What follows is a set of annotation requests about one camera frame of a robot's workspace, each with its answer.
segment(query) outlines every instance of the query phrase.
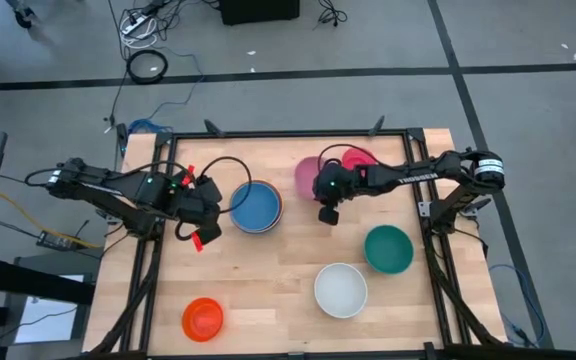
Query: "wooden tabletop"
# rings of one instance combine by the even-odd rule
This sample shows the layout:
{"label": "wooden tabletop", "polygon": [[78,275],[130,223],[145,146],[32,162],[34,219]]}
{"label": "wooden tabletop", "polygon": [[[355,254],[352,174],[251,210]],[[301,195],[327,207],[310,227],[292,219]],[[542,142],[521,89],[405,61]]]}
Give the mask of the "wooden tabletop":
{"label": "wooden tabletop", "polygon": [[[453,149],[447,129],[427,129],[425,135],[431,156]],[[154,139],[154,135],[130,137],[123,171],[151,162]],[[402,139],[397,136],[179,142],[175,160],[183,165],[192,164],[197,171],[218,156],[241,158],[254,179],[266,180],[281,192],[284,212],[279,224],[261,235],[245,234],[232,224],[229,216],[221,216],[223,235],[202,253],[197,253],[191,242],[176,240],[175,223],[167,222],[150,355],[412,350],[423,348],[427,341],[441,347],[412,187],[401,186],[380,197],[344,202],[339,208],[339,225],[334,227],[317,220],[318,203],[300,199],[296,194],[293,180],[296,164],[340,142],[369,149],[385,163],[405,161]],[[325,156],[341,158],[345,150],[335,148]],[[208,175],[224,196],[222,208],[228,206],[236,187],[246,181],[240,165],[230,162],[218,163]],[[452,181],[437,181],[442,197],[456,186]],[[365,236],[382,224],[399,227],[413,242],[413,263],[402,274],[380,274],[366,264]],[[465,219],[458,219],[456,227],[477,234],[475,225]],[[106,246],[122,236],[122,231],[118,232],[108,239]],[[494,336],[503,339],[503,323],[480,243],[459,233],[449,239],[465,302]],[[135,249],[136,241],[127,239],[105,255],[84,350],[101,341],[123,310]],[[355,266],[368,284],[366,307],[351,319],[326,315],[314,298],[317,273],[335,262]],[[222,305],[224,327],[213,340],[196,343],[184,335],[181,314],[193,299],[204,296]],[[143,306],[135,317],[135,347],[142,311]],[[450,320],[457,341],[454,317]]]}

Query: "black metal frame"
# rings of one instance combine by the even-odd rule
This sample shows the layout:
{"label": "black metal frame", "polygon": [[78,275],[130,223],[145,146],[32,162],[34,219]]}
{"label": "black metal frame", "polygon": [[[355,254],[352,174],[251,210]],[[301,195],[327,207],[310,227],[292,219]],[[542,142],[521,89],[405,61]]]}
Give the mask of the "black metal frame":
{"label": "black metal frame", "polygon": [[[155,151],[153,154],[153,161],[157,161],[161,157],[162,148],[164,145],[169,146],[168,160],[175,160],[175,153],[177,149],[177,143],[179,140],[198,140],[198,139],[246,139],[246,138],[296,138],[296,137],[366,137],[368,136],[368,130],[303,130],[303,131],[240,131],[240,132],[229,132],[226,134],[211,134],[207,132],[201,133],[164,133],[158,134],[155,141]],[[428,148],[426,146],[423,129],[411,128],[411,129],[383,129],[379,130],[376,136],[400,136],[404,146],[404,152],[406,155],[406,161],[415,161],[415,155],[413,151],[413,140],[418,146],[420,159],[423,160],[428,158]],[[167,166],[166,172],[168,174],[172,173],[172,167]],[[428,183],[430,200],[438,198],[437,187],[434,182]],[[424,201],[421,192],[421,186],[419,184],[413,184],[413,195],[415,202]],[[434,248],[432,232],[428,227],[428,222],[423,221],[419,217],[419,226],[422,233],[422,238],[424,245],[426,247]],[[440,237],[440,248],[444,257],[444,265],[446,268],[446,276],[450,284],[459,290],[459,282],[456,276],[455,266],[452,258],[452,252],[450,250],[450,244],[445,235]],[[159,271],[159,262],[161,259],[163,241],[156,241],[152,253],[151,261],[156,262],[156,272],[155,272],[155,282],[150,289],[146,297],[146,306],[143,314],[143,323],[141,330],[141,338],[139,342],[139,351],[148,351],[148,344],[150,338],[150,328],[152,323],[152,317],[154,312],[154,302],[156,296],[156,277]],[[137,247],[137,254],[133,265],[133,274],[131,277],[131,287],[129,292],[129,299],[133,298],[135,289],[138,287],[139,279],[141,278],[141,270],[143,268],[145,252],[145,242],[140,241]],[[437,312],[438,324],[442,343],[444,346],[454,344],[452,340],[452,334],[450,330],[450,325],[448,323],[448,316],[446,312],[446,306],[444,302],[443,292],[441,287],[431,276],[429,276],[432,289],[433,289],[433,299],[435,304],[435,310]],[[459,333],[461,341],[464,344],[470,344],[470,333],[468,327],[460,316],[456,313]],[[130,339],[132,335],[132,324],[130,324],[122,336],[120,343],[120,350],[126,351],[130,348]],[[233,354],[233,355],[172,355],[172,356],[149,356],[151,359],[166,360],[166,359],[304,359],[306,356],[308,359],[343,359],[343,358],[365,358],[365,359],[432,359],[441,358],[443,351],[434,350],[431,343],[424,344],[424,350],[398,350],[398,351],[379,351],[379,352],[335,352],[335,353],[308,353],[308,354]]]}

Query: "orange bowl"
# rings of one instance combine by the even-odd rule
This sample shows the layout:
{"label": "orange bowl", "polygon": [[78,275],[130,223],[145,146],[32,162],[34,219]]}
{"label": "orange bowl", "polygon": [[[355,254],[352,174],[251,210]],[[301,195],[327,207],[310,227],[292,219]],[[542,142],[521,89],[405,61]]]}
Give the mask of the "orange bowl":
{"label": "orange bowl", "polygon": [[181,318],[181,326],[190,340],[204,342],[214,338],[224,323],[221,306],[210,298],[191,302]]}

